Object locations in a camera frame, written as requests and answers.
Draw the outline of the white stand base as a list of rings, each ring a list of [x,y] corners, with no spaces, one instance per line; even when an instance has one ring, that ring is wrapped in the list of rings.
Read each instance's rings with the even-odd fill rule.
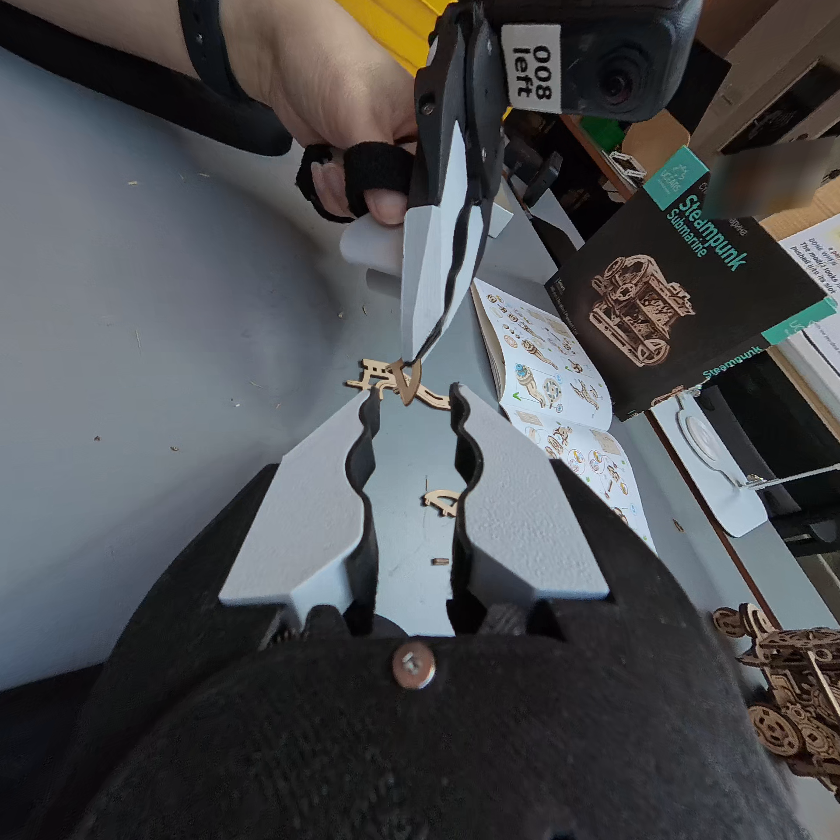
[[[727,535],[740,538],[768,521],[757,491],[747,488],[746,474],[692,395],[674,395],[651,413]]]

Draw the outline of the assembled wooden model vehicle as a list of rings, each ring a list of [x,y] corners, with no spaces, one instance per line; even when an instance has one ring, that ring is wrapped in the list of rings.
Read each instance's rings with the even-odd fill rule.
[[[750,640],[738,661],[760,670],[768,684],[765,699],[748,709],[762,745],[838,800],[839,631],[785,630],[751,603],[720,607],[711,620],[721,634]]]

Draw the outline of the black model kit box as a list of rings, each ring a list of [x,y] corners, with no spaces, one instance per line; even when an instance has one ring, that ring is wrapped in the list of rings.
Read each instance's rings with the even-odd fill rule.
[[[702,216],[709,180],[682,146],[546,283],[622,422],[837,310],[753,218]]]

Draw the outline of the curved wooden model part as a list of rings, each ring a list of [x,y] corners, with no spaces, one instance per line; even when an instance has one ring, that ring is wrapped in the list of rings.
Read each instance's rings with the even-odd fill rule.
[[[393,374],[396,392],[400,396],[402,404],[410,406],[417,396],[422,382],[422,360],[417,359],[409,364],[403,359],[399,359],[390,365],[390,369]]]

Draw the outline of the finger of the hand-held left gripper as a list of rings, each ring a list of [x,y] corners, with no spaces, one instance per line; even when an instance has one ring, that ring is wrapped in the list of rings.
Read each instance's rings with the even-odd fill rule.
[[[453,206],[413,208],[413,361],[448,329],[465,297],[487,241],[478,206],[457,231]]]
[[[455,257],[455,231],[467,197],[466,144],[456,122],[446,158],[443,195],[437,205],[407,210],[402,258],[402,359],[422,359],[454,317],[456,295],[446,302]]]

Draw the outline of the person's left forearm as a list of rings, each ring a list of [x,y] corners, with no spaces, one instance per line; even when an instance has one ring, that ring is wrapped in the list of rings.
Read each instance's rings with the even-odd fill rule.
[[[71,35],[153,61],[198,79],[186,51],[175,1],[32,1],[18,7]],[[242,2],[221,2],[223,31]]]

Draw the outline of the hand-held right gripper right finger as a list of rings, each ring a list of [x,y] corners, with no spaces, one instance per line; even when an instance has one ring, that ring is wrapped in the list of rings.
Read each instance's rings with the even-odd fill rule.
[[[554,471],[497,409],[465,384],[449,387],[457,502],[448,620],[477,632],[495,608],[526,623],[539,602],[602,601],[610,594]]]

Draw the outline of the white clip bar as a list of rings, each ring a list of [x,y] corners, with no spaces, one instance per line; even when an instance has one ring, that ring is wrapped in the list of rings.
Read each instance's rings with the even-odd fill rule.
[[[802,378],[839,393],[839,316],[834,315],[774,345]]]

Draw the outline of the green plastic object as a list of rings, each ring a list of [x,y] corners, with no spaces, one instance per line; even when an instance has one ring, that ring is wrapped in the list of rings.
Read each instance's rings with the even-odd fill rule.
[[[626,136],[624,123],[614,119],[584,116],[580,127],[604,154],[620,151]]]

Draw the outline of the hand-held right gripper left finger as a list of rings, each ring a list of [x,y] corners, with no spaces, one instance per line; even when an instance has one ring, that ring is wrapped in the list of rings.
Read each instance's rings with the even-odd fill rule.
[[[279,605],[297,625],[335,607],[353,635],[374,625],[379,572],[371,501],[380,399],[362,392],[283,455],[218,594]]]

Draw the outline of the yellow plastic bin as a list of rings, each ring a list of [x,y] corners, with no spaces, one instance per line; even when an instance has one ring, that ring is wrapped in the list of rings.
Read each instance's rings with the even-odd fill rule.
[[[404,68],[424,66],[428,37],[449,1],[340,1],[346,11]]]

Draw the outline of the brown rounded cardboard piece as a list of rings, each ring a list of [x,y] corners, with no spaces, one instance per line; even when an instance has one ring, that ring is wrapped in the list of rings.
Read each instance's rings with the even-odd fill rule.
[[[622,152],[635,159],[648,181],[673,154],[690,143],[690,132],[669,111],[662,110],[644,122],[633,123],[626,131]]]

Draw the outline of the notched wooden model part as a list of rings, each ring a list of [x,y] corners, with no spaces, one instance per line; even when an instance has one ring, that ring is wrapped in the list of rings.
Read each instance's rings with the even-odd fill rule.
[[[377,360],[363,359],[360,363],[360,379],[355,381],[347,380],[345,385],[358,389],[361,392],[374,391],[377,393],[380,401],[384,398],[384,391],[386,390],[397,394],[393,374],[390,369],[391,364]],[[423,383],[420,384],[414,401],[419,401],[426,406],[440,411],[450,411],[449,397],[430,391]]]

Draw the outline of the person's left hand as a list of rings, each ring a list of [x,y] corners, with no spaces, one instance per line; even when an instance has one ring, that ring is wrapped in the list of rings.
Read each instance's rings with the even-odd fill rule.
[[[413,146],[413,78],[336,2],[224,1],[219,17],[239,86],[300,146],[333,148],[311,165],[312,183],[325,212],[355,217],[342,154],[364,142]]]

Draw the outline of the printed instruction sheet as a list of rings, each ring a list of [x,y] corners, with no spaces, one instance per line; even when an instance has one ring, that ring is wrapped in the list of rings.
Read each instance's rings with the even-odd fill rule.
[[[825,314],[810,316],[803,333],[839,374],[839,214],[783,238],[780,245],[825,291]]]

